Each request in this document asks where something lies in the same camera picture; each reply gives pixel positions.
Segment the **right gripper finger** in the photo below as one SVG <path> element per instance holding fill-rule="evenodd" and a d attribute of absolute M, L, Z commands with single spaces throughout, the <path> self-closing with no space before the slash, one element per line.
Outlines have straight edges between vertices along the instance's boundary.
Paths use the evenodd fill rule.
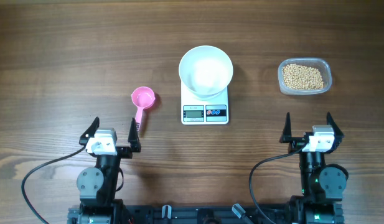
<path fill-rule="evenodd" d="M 280 143 L 290 143 L 292 141 L 292 131 L 291 131 L 291 118 L 290 112 L 286 113 L 285 125 L 283 128 L 283 132 L 279 139 Z"/>
<path fill-rule="evenodd" d="M 327 125 L 330 125 L 334 131 L 334 146 L 339 146 L 344 138 L 344 133 L 337 126 L 330 112 L 326 114 L 326 121 Z"/>

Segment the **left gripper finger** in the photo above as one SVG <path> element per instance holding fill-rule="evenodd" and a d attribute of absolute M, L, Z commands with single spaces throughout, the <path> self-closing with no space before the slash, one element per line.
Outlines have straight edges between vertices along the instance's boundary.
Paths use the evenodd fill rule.
<path fill-rule="evenodd" d="M 132 118 L 128 134 L 128 142 L 132 152 L 141 152 L 141 143 L 138 133 L 139 123 L 136 122 L 135 118 Z"/>
<path fill-rule="evenodd" d="M 80 136 L 79 145 L 86 146 L 90 138 L 93 138 L 97 129 L 100 126 L 100 119 L 96 117 L 87 130 Z"/>

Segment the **pink plastic scoop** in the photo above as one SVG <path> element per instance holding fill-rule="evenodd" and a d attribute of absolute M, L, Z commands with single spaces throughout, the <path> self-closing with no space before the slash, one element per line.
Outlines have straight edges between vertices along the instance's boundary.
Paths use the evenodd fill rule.
<path fill-rule="evenodd" d="M 154 104 L 156 97 L 152 89 L 146 86 L 141 86 L 133 91 L 131 99 L 133 104 L 137 107 L 135 120 L 136 129 L 139 131 L 143 118 L 143 111 Z"/>

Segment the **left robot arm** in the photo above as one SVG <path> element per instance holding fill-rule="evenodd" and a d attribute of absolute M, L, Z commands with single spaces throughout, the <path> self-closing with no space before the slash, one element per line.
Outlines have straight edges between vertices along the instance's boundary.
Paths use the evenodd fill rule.
<path fill-rule="evenodd" d="M 141 151 L 139 123 L 131 119 L 129 146 L 117 146 L 113 128 L 100 128 L 96 117 L 90 127 L 80 136 L 79 144 L 96 158 L 96 164 L 81 171 L 77 177 L 80 205 L 68 209 L 68 224 L 117 224 L 134 223 L 134 217 L 115 194 L 124 184 L 117 185 L 122 159 L 131 159 L 134 152 Z"/>

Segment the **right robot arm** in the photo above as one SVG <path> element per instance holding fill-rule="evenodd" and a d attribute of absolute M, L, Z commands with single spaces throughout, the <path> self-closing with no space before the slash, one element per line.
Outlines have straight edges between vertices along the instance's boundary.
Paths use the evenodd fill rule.
<path fill-rule="evenodd" d="M 286 115 L 280 143 L 287 143 L 290 154 L 299 155 L 301 196 L 286 204 L 285 222 L 300 224 L 342 224 L 345 222 L 343 192 L 349 173 L 338 164 L 326 164 L 325 155 L 334 152 L 344 138 L 330 113 L 325 125 L 315 125 L 302 137 L 292 136 L 290 114 Z"/>

